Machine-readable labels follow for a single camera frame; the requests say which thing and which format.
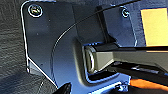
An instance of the dark background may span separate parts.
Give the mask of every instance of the dark background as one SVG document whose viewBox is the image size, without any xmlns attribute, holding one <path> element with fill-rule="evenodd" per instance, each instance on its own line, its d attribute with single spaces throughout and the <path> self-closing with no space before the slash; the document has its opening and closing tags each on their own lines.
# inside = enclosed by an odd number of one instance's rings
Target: dark background
<svg viewBox="0 0 168 94">
<path fill-rule="evenodd" d="M 0 0 L 0 94 L 51 94 L 56 89 L 45 77 L 26 72 L 20 7 L 26 0 Z M 80 5 L 121 4 L 131 0 L 57 0 Z M 145 46 L 140 10 L 167 7 L 168 0 L 142 0 L 126 7 L 138 40 Z M 162 90 L 130 88 L 130 94 L 168 94 Z"/>
</svg>

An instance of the screw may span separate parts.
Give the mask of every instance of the screw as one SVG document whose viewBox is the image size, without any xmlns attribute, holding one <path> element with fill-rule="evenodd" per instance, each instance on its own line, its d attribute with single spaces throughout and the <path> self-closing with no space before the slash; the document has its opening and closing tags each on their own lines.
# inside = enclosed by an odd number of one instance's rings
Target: screw
<svg viewBox="0 0 168 94">
<path fill-rule="evenodd" d="M 124 8 L 122 10 L 122 15 L 123 15 L 124 18 L 127 18 L 129 16 L 129 11 L 126 8 Z"/>
<path fill-rule="evenodd" d="M 40 17 L 42 15 L 42 8 L 39 5 L 32 4 L 28 8 L 28 12 L 33 17 Z"/>
</svg>

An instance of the curved edge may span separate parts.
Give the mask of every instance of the curved edge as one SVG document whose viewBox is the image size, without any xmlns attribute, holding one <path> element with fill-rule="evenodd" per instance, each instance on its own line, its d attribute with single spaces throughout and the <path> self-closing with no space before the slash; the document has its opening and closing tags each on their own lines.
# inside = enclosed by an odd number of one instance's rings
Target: curved edge
<svg viewBox="0 0 168 94">
<path fill-rule="evenodd" d="M 35 64 L 35 62 L 33 60 L 31 60 L 28 56 L 28 50 L 27 50 L 27 40 L 26 40 L 26 30 L 25 30 L 25 25 L 24 25 L 24 19 L 23 19 L 23 7 L 25 4 L 29 3 L 31 1 L 25 1 L 22 5 L 21 5 L 21 19 L 22 19 L 22 29 L 23 29 L 23 34 L 24 34 L 24 43 L 25 43 L 25 51 L 26 51 L 26 62 L 27 62 L 27 66 L 29 66 L 29 62 L 28 60 L 30 60 L 39 70 L 40 72 L 46 76 L 47 79 L 49 79 L 49 81 L 58 89 L 58 86 Z"/>
</svg>

